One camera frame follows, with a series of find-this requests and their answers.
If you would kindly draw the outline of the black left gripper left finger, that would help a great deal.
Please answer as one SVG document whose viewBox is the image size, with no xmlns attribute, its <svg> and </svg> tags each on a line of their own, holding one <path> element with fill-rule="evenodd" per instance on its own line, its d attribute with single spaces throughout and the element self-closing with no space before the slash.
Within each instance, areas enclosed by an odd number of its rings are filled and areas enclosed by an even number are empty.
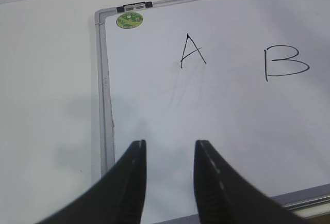
<svg viewBox="0 0 330 224">
<path fill-rule="evenodd" d="M 140 223 L 146 193 L 146 142 L 134 141 L 82 196 L 41 223 Z"/>
</svg>

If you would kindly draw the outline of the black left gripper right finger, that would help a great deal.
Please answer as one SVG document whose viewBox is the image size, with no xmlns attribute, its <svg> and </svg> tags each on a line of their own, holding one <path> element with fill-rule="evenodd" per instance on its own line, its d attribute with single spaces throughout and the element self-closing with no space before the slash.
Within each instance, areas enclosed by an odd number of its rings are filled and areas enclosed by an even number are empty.
<svg viewBox="0 0 330 224">
<path fill-rule="evenodd" d="M 194 195 L 200 223 L 308 223 L 246 181 L 207 140 L 195 143 Z"/>
</svg>

